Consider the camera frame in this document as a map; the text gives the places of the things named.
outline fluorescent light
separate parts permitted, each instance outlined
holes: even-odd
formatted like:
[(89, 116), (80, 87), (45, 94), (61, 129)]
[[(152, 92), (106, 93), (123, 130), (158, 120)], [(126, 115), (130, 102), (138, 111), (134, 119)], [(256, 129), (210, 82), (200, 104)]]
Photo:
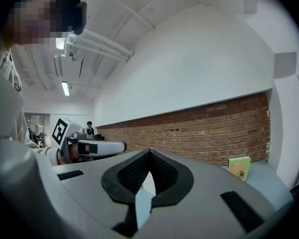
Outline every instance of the fluorescent light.
[(55, 46), (59, 50), (64, 50), (65, 38), (55, 38)]
[(70, 96), (68, 83), (67, 82), (62, 82), (62, 87), (63, 87), (64, 94), (66, 96)]

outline brick wall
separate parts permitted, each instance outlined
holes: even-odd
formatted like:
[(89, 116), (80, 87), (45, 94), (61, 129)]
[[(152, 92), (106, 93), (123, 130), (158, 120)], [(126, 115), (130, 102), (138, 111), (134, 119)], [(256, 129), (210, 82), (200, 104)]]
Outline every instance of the brick wall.
[(246, 155), (252, 162), (267, 160), (270, 147), (267, 96), (259, 93), (101, 126), (98, 133), (105, 140), (125, 141), (128, 151), (152, 148), (216, 165), (227, 165), (228, 158)]

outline white lab coat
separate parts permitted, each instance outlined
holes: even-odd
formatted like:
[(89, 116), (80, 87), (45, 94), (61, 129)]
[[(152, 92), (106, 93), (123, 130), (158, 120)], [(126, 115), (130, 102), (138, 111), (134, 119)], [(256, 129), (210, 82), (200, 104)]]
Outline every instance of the white lab coat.
[[(1, 75), (7, 80), (8, 84), (1, 79)], [(11, 52), (6, 51), (2, 38), (0, 38), (0, 82), (0, 137), (10, 136), (12, 140), (27, 145), (34, 153), (46, 155), (52, 165), (57, 165), (58, 148), (39, 148), (29, 138), (22, 110), (24, 104), (24, 98), (21, 96), (22, 84), (15, 69)]]

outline yellow book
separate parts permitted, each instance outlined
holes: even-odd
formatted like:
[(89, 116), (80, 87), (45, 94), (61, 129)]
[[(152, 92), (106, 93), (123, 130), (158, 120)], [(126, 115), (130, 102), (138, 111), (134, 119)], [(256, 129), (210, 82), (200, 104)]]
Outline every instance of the yellow book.
[(250, 160), (251, 158), (249, 156), (229, 158), (228, 171), (237, 176), (239, 179), (246, 181)]

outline person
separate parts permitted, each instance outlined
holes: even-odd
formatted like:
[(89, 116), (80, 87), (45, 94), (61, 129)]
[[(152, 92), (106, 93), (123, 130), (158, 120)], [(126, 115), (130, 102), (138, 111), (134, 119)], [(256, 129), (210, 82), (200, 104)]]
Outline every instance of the person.
[(92, 135), (94, 135), (94, 129), (92, 128), (92, 122), (88, 121), (86, 123), (86, 125), (88, 126), (88, 128), (90, 128), (92, 130)]
[[(82, 32), (84, 26), (74, 21), (80, 15), (77, 6), (80, 0), (19, 0), (10, 11), (6, 23), (0, 33), (0, 75), (2, 75), (18, 94), (22, 93), (22, 83), (15, 68), (10, 49), (18, 45), (42, 44), (47, 38), (56, 37), (60, 32), (66, 32), (70, 27), (76, 27), (74, 32)], [(58, 148), (39, 148), (29, 138), (28, 129), (22, 109), (17, 111), (9, 137), (12, 140), (26, 144), (35, 153), (46, 155), (52, 165), (65, 164)], [(72, 162), (77, 162), (79, 153), (77, 145), (68, 149)]]

